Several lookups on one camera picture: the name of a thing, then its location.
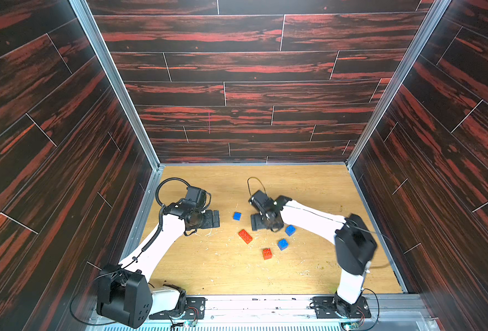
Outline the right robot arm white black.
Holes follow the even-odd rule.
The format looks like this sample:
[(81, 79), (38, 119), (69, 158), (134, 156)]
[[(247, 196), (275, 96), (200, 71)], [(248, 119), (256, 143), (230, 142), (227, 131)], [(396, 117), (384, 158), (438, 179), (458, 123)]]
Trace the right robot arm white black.
[(336, 304), (350, 307), (360, 299), (378, 245), (358, 215), (332, 215), (289, 197), (272, 199), (261, 190), (250, 197), (249, 203), (258, 211), (252, 216), (253, 225), (258, 224), (254, 230), (264, 228), (278, 232), (286, 225), (295, 226), (335, 245), (336, 260), (341, 268)]

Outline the red long lego brick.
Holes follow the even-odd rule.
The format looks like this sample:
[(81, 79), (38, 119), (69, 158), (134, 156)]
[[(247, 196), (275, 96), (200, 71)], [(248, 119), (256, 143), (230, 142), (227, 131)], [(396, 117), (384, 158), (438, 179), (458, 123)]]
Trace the red long lego brick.
[(238, 236), (246, 243), (250, 244), (253, 240), (253, 237), (248, 233), (248, 231), (242, 229), (238, 232)]

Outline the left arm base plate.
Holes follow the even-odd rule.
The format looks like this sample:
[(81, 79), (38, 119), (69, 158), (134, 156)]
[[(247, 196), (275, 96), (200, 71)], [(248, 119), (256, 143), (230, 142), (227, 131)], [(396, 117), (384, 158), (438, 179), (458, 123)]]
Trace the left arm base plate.
[(205, 317), (205, 297), (186, 296), (182, 302), (173, 310), (164, 310), (158, 313), (150, 314), (149, 320), (190, 320), (198, 321)]

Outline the aluminium front rail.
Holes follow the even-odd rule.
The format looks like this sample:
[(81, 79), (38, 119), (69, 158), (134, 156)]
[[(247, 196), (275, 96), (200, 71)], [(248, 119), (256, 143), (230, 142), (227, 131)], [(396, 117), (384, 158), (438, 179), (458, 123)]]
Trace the aluminium front rail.
[(351, 319), (333, 310), (327, 295), (209, 295), (188, 297), (179, 319), (158, 314), (140, 330), (439, 330), (419, 295), (364, 293)]

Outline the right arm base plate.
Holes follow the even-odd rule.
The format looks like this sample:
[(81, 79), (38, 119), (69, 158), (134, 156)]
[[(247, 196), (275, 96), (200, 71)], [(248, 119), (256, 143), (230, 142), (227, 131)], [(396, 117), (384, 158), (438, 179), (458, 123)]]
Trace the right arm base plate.
[(372, 317), (367, 300), (359, 296), (356, 303), (347, 303), (334, 295), (311, 298), (310, 308), (318, 319), (368, 319)]

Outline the small red lego brick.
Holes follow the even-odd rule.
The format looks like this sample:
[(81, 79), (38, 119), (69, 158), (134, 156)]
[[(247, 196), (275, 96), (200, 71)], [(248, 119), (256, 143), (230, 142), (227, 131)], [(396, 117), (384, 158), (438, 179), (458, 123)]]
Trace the small red lego brick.
[(263, 254), (264, 260), (268, 260), (268, 259), (271, 259), (273, 257), (273, 254), (272, 254), (272, 251), (270, 248), (263, 249), (262, 254)]

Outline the small blue lego brick far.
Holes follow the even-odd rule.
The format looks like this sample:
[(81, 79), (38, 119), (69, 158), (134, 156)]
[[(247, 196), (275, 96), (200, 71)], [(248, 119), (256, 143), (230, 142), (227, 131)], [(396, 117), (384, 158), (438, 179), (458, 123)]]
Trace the small blue lego brick far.
[(242, 217), (242, 214), (240, 212), (235, 212), (234, 213), (234, 216), (233, 216), (233, 219), (236, 220), (236, 221), (240, 221), (241, 220), (241, 217)]

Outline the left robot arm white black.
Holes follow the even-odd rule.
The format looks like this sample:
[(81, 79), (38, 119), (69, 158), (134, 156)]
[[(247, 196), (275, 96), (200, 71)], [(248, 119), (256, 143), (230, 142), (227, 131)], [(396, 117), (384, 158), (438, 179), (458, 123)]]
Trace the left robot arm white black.
[(182, 209), (163, 206), (158, 226), (132, 253), (117, 264), (107, 264), (96, 277), (96, 313), (111, 323), (139, 328), (147, 319), (182, 317), (190, 308), (186, 290), (176, 285), (152, 288), (150, 277), (174, 242), (189, 231), (218, 228), (220, 213), (206, 210), (189, 221)]

